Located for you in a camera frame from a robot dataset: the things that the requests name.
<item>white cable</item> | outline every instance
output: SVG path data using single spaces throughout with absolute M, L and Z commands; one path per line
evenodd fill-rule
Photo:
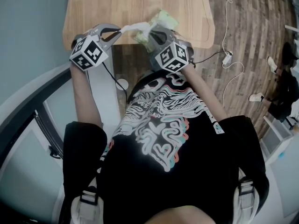
M 232 4 L 233 1 L 232 1 L 232 0 L 226 0 L 226 3 L 225 3 L 225 21 L 226 21 L 226 26 L 225 26 L 224 37 L 223 37 L 223 40 L 222 40 L 222 49 L 223 49 L 223 51 L 225 52 L 226 55 L 228 55 L 228 53 L 225 51 L 223 44 L 224 44 L 224 40 L 225 40 L 226 33 L 227 33 L 227 30 L 228 30 L 228 10 L 227 10 L 227 4 L 228 4 L 228 3 Z M 242 65 L 242 67 L 243 67 L 243 70 L 242 70 L 242 72 L 241 72 L 239 75 L 237 75 L 237 76 L 235 76 L 234 78 L 232 78 L 232 79 L 228 82 L 228 84 L 226 85 L 226 87 L 225 87 L 225 89 L 224 89 L 224 92 L 223 92 L 223 96 L 222 96 L 222 100 L 223 100 L 223 101 L 222 101 L 222 107 L 223 107 L 223 108 L 224 108 L 224 93 L 225 93 L 225 91 L 226 91 L 226 89 L 227 89 L 229 83 L 232 82 L 232 81 L 233 81 L 234 79 L 236 79 L 237 77 L 239 77 L 241 74 L 243 74 L 245 68 L 244 68 L 244 65 L 243 65 L 242 62 L 234 62 L 234 63 L 231 63 L 228 67 L 224 67 L 223 64 L 222 64 L 222 67 L 223 67 L 224 69 L 227 69 L 227 68 L 231 67 L 233 64 L 236 64 L 236 63 L 240 63 L 240 64 Z

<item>black pants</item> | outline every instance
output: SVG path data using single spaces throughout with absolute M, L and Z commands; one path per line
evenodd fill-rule
M 292 104 L 299 99 L 297 79 L 289 72 L 283 70 L 278 95 L 278 105 L 271 103 L 268 112 L 278 120 L 284 120 L 291 114 Z

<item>white round object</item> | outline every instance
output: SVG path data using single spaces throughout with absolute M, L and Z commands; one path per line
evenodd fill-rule
M 117 80 L 117 82 L 126 90 L 129 87 L 129 83 L 125 80 L 125 79 L 119 79 Z M 117 83 L 116 83 L 116 87 L 119 90 L 123 90 Z

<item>wooden table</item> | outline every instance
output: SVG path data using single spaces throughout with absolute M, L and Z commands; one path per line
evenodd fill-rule
M 64 46 L 71 49 L 76 34 L 99 23 L 119 27 L 150 19 L 160 9 L 167 11 L 179 25 L 176 31 L 193 47 L 210 48 L 215 26 L 209 0 L 69 0 L 63 29 Z M 134 44 L 136 32 L 125 33 L 116 44 Z

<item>shoe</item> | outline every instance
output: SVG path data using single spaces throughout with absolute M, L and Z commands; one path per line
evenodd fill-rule
M 264 95 L 262 93 L 258 93 L 256 95 L 251 95 L 249 97 L 249 101 L 251 101 L 251 102 L 262 102 L 263 98 L 264 98 Z
M 273 58 L 271 56 L 268 57 L 267 62 L 270 66 L 270 69 L 273 73 L 275 73 L 276 69 L 277 69 L 277 65 L 275 64 Z

